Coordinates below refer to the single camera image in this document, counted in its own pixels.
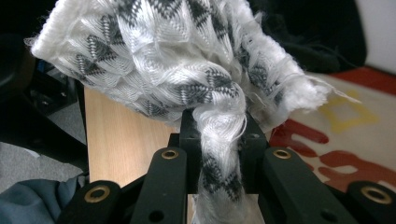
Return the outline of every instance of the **yellow printed outline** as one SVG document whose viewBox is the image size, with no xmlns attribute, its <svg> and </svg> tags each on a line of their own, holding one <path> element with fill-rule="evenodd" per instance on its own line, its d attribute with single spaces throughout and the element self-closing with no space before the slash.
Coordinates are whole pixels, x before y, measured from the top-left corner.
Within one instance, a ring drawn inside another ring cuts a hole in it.
<svg viewBox="0 0 396 224">
<path fill-rule="evenodd" d="M 355 99 L 359 99 L 359 93 L 357 91 L 347 91 L 346 94 Z M 354 119 L 340 120 L 337 115 L 332 112 L 331 108 L 343 104 L 349 105 L 358 116 Z M 379 121 L 378 116 L 370 112 L 363 104 L 350 102 L 348 99 L 341 96 L 330 99 L 329 103 L 321 106 L 318 111 L 330 121 L 331 130 L 334 133 L 341 133 L 359 125 L 377 123 Z"/>
</svg>

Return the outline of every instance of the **fabric fringe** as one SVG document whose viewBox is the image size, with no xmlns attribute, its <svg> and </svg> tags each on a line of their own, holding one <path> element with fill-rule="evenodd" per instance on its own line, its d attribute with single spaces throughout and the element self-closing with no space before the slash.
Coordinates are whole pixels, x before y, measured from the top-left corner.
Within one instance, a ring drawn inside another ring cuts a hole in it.
<svg viewBox="0 0 396 224">
<path fill-rule="evenodd" d="M 149 118 L 178 124 L 195 108 L 193 223 L 263 223 L 239 170 L 246 110 L 267 132 L 334 88 L 305 76 L 257 21 L 245 0 L 60 0 L 29 42 L 37 58 Z"/>
</svg>

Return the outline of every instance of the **brass grommet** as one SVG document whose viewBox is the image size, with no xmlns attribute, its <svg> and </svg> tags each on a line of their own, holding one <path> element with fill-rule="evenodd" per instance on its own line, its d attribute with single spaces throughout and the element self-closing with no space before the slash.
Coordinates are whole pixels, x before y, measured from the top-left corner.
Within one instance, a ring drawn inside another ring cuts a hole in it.
<svg viewBox="0 0 396 224">
<path fill-rule="evenodd" d="M 103 194 L 100 195 L 99 197 L 94 197 L 92 196 L 92 194 L 94 192 L 96 192 L 97 190 L 102 190 Z M 93 189 L 90 189 L 84 197 L 85 202 L 87 203 L 99 203 L 102 200 L 104 200 L 105 198 L 107 198 L 107 196 L 110 194 L 110 188 L 106 185 L 98 185 L 96 187 L 94 187 Z"/>
<path fill-rule="evenodd" d="M 375 203 L 390 204 L 392 198 L 382 189 L 371 186 L 361 188 L 361 193 Z"/>
<path fill-rule="evenodd" d="M 166 150 L 165 152 L 163 152 L 161 154 L 161 156 L 163 156 L 164 159 L 166 160 L 172 160 L 176 157 L 178 157 L 178 152 L 172 149 Z"/>
<path fill-rule="evenodd" d="M 289 159 L 291 157 L 291 154 L 288 151 L 283 150 L 283 149 L 277 149 L 273 153 L 276 157 L 283 159 L 283 160 Z"/>
</svg>

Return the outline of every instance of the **black mount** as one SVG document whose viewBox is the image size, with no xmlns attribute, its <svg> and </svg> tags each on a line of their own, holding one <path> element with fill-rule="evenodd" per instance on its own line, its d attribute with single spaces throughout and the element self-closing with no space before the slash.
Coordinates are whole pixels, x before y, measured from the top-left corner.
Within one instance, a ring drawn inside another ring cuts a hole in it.
<svg viewBox="0 0 396 224">
<path fill-rule="evenodd" d="M 186 223 L 187 194 L 197 193 L 201 167 L 195 127 L 186 110 L 180 134 L 154 154 L 146 175 L 122 189 L 110 181 L 85 186 L 57 223 Z M 324 185 L 295 152 L 269 147 L 249 114 L 240 146 L 244 188 L 259 194 L 266 224 L 396 223 L 393 191 L 367 181 L 351 183 L 346 193 Z"/>
</svg>

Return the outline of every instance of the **red lettering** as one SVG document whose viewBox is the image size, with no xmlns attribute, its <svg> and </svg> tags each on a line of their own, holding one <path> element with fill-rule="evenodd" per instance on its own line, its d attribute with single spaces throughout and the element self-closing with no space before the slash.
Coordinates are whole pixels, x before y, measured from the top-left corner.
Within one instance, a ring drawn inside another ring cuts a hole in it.
<svg viewBox="0 0 396 224">
<path fill-rule="evenodd" d="M 349 183 L 358 180 L 367 180 L 375 183 L 382 180 L 396 188 L 396 172 L 373 162 L 364 161 L 350 152 L 336 150 L 319 158 L 321 162 L 330 167 L 351 165 L 357 169 L 352 174 L 343 174 L 328 167 L 319 167 L 320 173 L 330 178 L 325 183 L 336 189 L 346 191 Z"/>
<path fill-rule="evenodd" d="M 329 138 L 326 134 L 315 129 L 307 127 L 302 123 L 288 119 L 285 123 L 276 127 L 272 131 L 270 146 L 272 147 L 290 147 L 297 153 L 306 157 L 317 157 L 317 153 L 309 148 L 306 144 L 291 139 L 293 134 L 298 134 L 313 142 L 326 144 Z"/>
</svg>

